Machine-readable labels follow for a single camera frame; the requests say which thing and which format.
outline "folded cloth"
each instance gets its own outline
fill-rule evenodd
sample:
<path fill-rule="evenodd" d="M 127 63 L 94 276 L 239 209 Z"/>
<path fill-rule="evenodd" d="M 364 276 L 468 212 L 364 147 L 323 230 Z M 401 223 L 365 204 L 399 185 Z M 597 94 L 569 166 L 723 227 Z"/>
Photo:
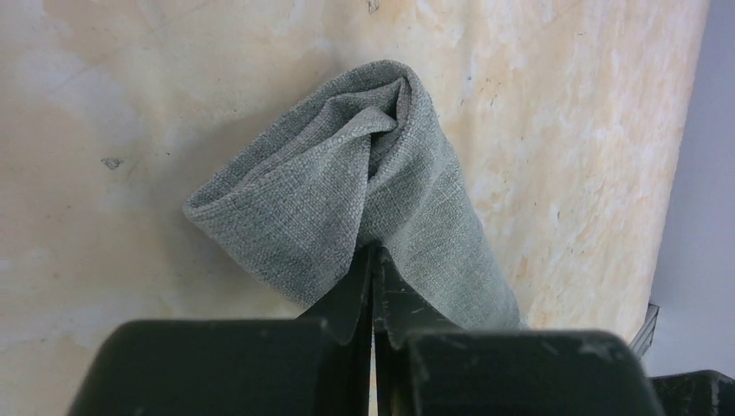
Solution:
<path fill-rule="evenodd" d="M 324 84 L 215 173 L 184 213 L 243 269 L 305 307 L 377 241 L 459 326 L 524 326 L 431 97 L 399 62 Z"/>

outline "black plastic part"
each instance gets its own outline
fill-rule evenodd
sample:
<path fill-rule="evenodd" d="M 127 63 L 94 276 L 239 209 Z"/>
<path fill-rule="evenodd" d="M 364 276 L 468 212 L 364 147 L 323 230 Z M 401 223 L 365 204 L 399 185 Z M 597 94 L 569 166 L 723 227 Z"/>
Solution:
<path fill-rule="evenodd" d="M 464 331 L 375 247 L 357 253 L 349 273 L 295 320 L 123 325 L 69 414 L 365 415 L 373 334 L 380 415 L 664 414 L 615 336 Z M 655 381 L 668 414 L 730 414 L 732 380 L 698 377 Z M 719 413 L 676 413 L 694 404 Z"/>
<path fill-rule="evenodd" d="M 667 416 L 735 415 L 735 380 L 712 370 L 652 379 Z"/>

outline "gray cloth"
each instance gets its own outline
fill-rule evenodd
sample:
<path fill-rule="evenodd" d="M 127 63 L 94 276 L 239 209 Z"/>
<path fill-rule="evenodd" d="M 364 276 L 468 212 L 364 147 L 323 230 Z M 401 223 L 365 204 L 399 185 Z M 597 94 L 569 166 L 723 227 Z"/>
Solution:
<path fill-rule="evenodd" d="M 431 97 L 381 61 L 327 82 L 194 193 L 186 216 L 246 271 L 309 306 L 380 241 L 464 328 L 521 328 Z"/>

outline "cloth fold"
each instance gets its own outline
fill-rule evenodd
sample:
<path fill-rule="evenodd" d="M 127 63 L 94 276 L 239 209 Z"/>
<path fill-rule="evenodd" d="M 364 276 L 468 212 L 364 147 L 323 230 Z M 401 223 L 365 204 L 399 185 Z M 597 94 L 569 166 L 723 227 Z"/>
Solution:
<path fill-rule="evenodd" d="M 185 215 L 246 271 L 308 307 L 374 241 L 464 328 L 523 328 L 419 77 L 399 62 L 320 87 L 225 165 Z"/>

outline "towel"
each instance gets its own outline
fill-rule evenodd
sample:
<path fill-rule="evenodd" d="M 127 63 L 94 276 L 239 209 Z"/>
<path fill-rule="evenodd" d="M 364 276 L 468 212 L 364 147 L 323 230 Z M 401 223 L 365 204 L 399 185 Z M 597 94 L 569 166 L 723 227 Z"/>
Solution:
<path fill-rule="evenodd" d="M 401 276 L 468 329 L 523 328 L 429 93 L 372 62 L 291 108 L 185 203 L 258 280 L 308 307 L 356 250 L 388 248 Z"/>

